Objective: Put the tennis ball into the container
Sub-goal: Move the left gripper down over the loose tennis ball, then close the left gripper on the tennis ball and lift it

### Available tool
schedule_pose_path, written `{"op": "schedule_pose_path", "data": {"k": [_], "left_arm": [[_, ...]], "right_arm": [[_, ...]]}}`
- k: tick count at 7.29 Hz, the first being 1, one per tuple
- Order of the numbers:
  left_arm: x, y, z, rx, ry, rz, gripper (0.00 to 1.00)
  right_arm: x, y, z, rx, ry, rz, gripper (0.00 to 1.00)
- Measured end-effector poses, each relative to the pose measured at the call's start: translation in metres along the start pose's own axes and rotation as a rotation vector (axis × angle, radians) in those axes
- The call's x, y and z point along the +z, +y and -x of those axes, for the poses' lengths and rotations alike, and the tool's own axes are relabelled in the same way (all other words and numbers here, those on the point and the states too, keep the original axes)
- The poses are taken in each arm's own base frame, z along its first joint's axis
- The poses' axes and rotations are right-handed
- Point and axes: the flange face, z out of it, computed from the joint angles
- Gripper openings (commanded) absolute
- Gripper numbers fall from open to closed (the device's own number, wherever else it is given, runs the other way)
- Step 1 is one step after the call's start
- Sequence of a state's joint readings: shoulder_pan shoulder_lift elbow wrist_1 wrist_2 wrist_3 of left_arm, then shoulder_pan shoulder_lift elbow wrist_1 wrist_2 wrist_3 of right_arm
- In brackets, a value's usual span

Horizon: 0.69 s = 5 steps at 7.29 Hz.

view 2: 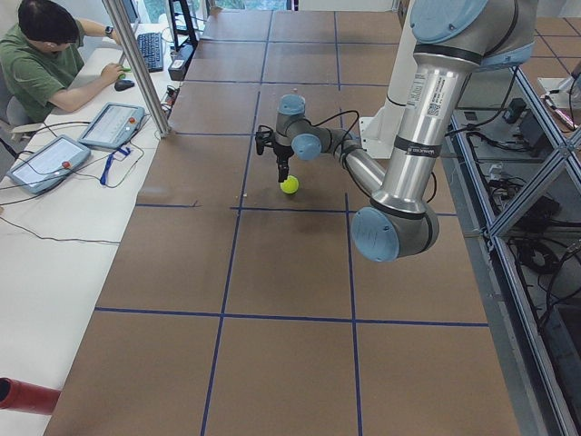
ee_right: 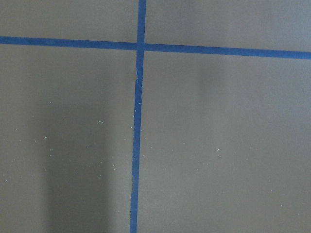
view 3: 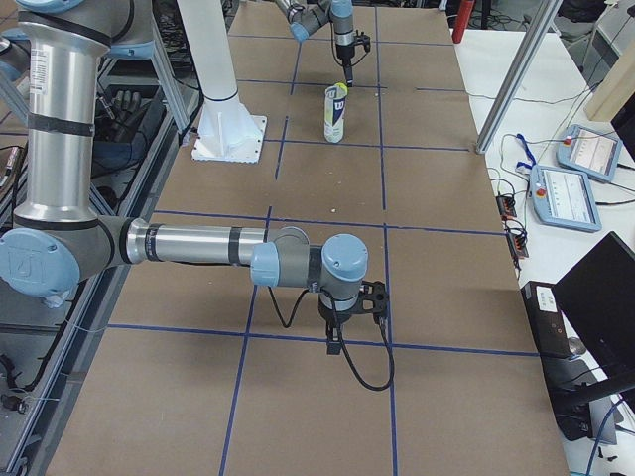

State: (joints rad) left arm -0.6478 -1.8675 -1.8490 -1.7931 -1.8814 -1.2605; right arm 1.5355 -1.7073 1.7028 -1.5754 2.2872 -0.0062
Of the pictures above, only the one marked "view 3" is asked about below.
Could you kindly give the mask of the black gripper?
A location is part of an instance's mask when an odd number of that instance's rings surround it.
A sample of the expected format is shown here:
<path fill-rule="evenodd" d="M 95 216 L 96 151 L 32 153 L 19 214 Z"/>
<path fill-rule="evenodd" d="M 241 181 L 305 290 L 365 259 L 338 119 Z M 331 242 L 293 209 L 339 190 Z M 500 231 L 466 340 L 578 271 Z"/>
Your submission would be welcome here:
<path fill-rule="evenodd" d="M 353 86 L 352 59 L 354 58 L 354 44 L 335 45 L 335 57 L 343 68 L 347 87 Z"/>
<path fill-rule="evenodd" d="M 326 354 L 339 355 L 342 344 L 338 328 L 353 315 L 363 312 L 362 293 L 348 300 L 337 300 L 330 293 L 320 293 L 318 312 L 325 321 Z"/>

